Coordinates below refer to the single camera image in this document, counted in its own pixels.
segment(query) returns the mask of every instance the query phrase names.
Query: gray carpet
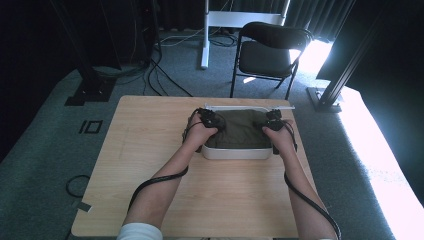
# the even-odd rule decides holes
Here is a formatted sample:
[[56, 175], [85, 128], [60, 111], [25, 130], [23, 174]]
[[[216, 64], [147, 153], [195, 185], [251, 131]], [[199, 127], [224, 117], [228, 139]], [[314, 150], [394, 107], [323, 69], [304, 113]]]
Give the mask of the gray carpet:
[[[163, 47], [159, 65], [195, 97], [228, 97], [235, 48], [211, 45], [209, 68], [201, 70], [201, 47], [199, 41]], [[344, 239], [393, 239], [337, 114], [317, 113], [310, 103], [306, 87], [322, 84], [315, 81], [315, 75], [301, 68], [289, 100], [296, 107], [295, 118], [318, 192]], [[156, 71], [151, 75], [152, 85], [163, 95], [187, 96], [160, 72], [158, 77], [166, 93], [160, 90]], [[73, 71], [57, 84], [0, 165], [2, 240], [77, 239], [68, 237], [77, 212], [72, 205], [78, 198], [66, 192], [67, 181], [91, 174], [121, 96], [156, 95], [143, 76], [124, 77], [118, 79], [109, 102], [65, 107], [80, 80]], [[239, 81], [235, 97], [283, 99], [287, 83], [279, 90], [275, 85], [263, 80]], [[102, 121], [99, 132], [81, 133], [84, 121]], [[86, 184], [85, 179], [77, 179], [71, 189], [82, 194]]]

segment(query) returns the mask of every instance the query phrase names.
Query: black chair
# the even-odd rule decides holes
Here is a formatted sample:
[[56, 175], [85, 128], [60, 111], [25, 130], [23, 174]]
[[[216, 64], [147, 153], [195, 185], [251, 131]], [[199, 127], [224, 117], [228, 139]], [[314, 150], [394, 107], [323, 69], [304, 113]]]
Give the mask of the black chair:
[[[237, 41], [230, 98], [233, 97], [236, 76], [279, 81], [276, 89], [291, 76], [285, 97], [285, 100], [288, 100], [299, 67], [299, 58], [312, 38], [308, 30], [300, 28], [263, 22], [244, 25]], [[294, 61], [291, 61], [289, 50], [299, 50]]]

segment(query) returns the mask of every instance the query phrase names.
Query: chair seat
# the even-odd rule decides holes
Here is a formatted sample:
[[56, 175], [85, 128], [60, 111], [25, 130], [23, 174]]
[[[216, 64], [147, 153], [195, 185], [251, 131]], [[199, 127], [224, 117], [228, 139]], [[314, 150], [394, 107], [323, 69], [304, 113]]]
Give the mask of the chair seat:
[[288, 49], [275, 49], [255, 41], [242, 43], [239, 69], [244, 73], [271, 77], [287, 77], [292, 74]]

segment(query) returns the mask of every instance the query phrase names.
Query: sleeve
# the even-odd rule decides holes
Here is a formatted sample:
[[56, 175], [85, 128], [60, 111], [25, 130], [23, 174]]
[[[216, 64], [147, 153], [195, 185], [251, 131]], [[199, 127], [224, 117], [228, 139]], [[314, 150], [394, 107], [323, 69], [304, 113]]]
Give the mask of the sleeve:
[[146, 223], [128, 223], [122, 226], [117, 240], [162, 240], [161, 231], [150, 224]]

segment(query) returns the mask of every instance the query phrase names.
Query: black controller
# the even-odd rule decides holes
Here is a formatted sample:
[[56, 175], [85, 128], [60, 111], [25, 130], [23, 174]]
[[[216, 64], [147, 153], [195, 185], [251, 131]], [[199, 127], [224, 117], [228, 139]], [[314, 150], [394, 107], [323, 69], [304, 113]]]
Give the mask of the black controller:
[[[269, 129], [273, 131], [280, 131], [281, 128], [284, 127], [284, 123], [281, 120], [281, 111], [277, 109], [273, 109], [266, 113], [266, 117], [268, 120], [266, 120], [264, 123], [253, 123], [253, 126], [257, 128], [258, 130], [262, 131], [263, 127], [268, 127]], [[278, 149], [275, 146], [272, 146], [272, 152], [275, 155], [280, 154]]]
[[218, 117], [216, 113], [209, 109], [198, 108], [197, 112], [200, 114], [200, 120], [207, 128], [217, 128], [218, 132], [225, 129], [225, 120]]

